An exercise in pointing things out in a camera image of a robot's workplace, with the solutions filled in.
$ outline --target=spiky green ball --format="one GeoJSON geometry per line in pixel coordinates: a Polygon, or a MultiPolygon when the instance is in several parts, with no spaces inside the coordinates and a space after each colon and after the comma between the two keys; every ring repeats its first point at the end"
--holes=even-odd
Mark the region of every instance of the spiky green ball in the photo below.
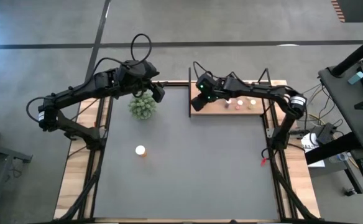
{"type": "Polygon", "coordinates": [[[148,93],[144,93],[140,98],[133,97],[129,103],[129,111],[136,119],[149,119],[156,107],[156,102],[148,93]]]}

